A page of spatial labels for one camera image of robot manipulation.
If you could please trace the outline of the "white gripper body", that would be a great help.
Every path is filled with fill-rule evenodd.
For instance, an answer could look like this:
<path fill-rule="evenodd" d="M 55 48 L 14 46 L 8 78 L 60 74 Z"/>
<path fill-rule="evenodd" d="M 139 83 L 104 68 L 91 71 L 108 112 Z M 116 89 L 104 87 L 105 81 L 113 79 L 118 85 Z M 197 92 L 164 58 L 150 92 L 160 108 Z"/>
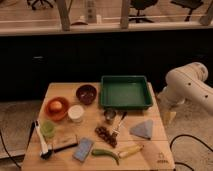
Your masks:
<path fill-rule="evenodd" d="M 185 102 L 185 98 L 172 90 L 169 86 L 163 88 L 163 90 L 157 95 L 159 100 L 159 106 L 162 112 L 170 112 L 174 107 L 182 105 Z"/>

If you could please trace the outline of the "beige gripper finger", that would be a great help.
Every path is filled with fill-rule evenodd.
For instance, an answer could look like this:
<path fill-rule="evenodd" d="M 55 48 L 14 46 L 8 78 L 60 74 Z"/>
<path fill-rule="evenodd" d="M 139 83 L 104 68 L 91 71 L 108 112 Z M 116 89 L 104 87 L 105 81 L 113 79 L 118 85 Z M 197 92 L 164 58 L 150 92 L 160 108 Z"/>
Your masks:
<path fill-rule="evenodd" d="M 165 113 L 164 116 L 163 116 L 164 124 L 165 125 L 169 125 L 173 121 L 175 116 L 176 116 L 176 112 L 175 111 L 170 111 L 170 112 Z"/>

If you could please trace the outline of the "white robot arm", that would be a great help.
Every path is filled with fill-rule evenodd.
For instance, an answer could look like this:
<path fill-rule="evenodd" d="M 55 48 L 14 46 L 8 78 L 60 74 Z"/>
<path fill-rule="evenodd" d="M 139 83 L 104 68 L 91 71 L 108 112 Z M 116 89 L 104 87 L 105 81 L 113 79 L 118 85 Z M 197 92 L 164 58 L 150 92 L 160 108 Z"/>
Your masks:
<path fill-rule="evenodd" d="M 166 76 L 166 86 L 157 95 L 163 124 L 169 125 L 176 112 L 174 107 L 190 100 L 213 115 L 213 88 L 205 84 L 208 78 L 207 67 L 193 62 L 170 70 Z"/>

